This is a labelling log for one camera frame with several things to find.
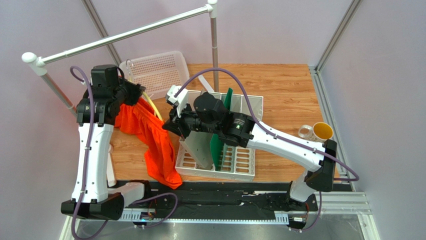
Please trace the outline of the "orange shorts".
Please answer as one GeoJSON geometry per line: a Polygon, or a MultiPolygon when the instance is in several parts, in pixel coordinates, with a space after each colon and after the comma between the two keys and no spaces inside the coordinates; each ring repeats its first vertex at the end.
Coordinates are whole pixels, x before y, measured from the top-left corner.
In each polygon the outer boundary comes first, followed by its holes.
{"type": "Polygon", "coordinates": [[[122,104],[115,119],[121,132],[136,136],[147,145],[144,153],[147,174],[161,184],[175,190],[183,184],[177,172],[175,148],[164,121],[155,116],[154,108],[143,98],[133,105],[122,104]]]}

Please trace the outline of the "yellow clothes hanger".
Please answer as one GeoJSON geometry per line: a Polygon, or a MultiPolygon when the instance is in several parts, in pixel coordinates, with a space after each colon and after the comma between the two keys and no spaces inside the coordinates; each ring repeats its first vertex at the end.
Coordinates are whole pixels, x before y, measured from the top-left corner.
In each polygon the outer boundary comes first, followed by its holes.
{"type": "MultiPolygon", "coordinates": [[[[131,83],[133,83],[133,73],[132,73],[129,65],[131,65],[132,67],[134,66],[133,62],[128,58],[125,61],[125,67],[126,67],[126,70],[127,70],[128,76],[129,76],[128,80],[131,83]]],[[[145,91],[142,92],[142,95],[143,95],[144,99],[148,102],[148,104],[152,107],[152,109],[154,110],[154,116],[157,117],[159,120],[163,121],[162,115],[160,114],[157,106],[154,104],[154,102],[149,97],[149,95],[145,91]]]]}

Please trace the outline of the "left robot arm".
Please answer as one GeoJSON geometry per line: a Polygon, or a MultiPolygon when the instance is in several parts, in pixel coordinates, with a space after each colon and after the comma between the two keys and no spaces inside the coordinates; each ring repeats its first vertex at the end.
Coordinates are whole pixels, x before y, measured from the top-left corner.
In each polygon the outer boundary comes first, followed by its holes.
{"type": "Polygon", "coordinates": [[[144,197],[147,183],[136,180],[109,189],[110,141],[121,106],[134,106],[145,88],[125,79],[113,64],[93,67],[90,76],[76,106],[80,137],[77,178],[71,199],[61,204],[60,211],[79,219],[117,221],[124,208],[144,197]]]}

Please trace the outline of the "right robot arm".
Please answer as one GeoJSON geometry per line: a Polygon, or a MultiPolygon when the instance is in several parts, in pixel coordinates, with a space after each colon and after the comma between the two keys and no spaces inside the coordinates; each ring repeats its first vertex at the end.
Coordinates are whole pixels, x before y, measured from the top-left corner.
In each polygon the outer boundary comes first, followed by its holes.
{"type": "Polygon", "coordinates": [[[163,129],[187,138],[195,132],[216,134],[228,146],[263,150],[291,160],[305,168],[290,185],[288,198],[305,202],[315,191],[331,192],[334,186],[337,143],[295,137],[258,121],[255,117],[228,110],[223,101],[205,92],[193,104],[188,92],[169,90],[166,102],[172,106],[163,129]]]}

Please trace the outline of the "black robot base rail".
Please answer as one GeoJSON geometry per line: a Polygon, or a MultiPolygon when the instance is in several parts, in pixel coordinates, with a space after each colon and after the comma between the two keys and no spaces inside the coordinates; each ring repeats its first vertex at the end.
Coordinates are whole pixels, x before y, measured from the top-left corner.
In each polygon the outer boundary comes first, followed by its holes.
{"type": "Polygon", "coordinates": [[[185,182],[172,190],[149,182],[143,201],[125,207],[118,220],[137,226],[154,223],[278,224],[302,229],[327,207],[344,204],[352,192],[335,184],[334,192],[314,193],[305,202],[291,200],[290,183],[185,182]]]}

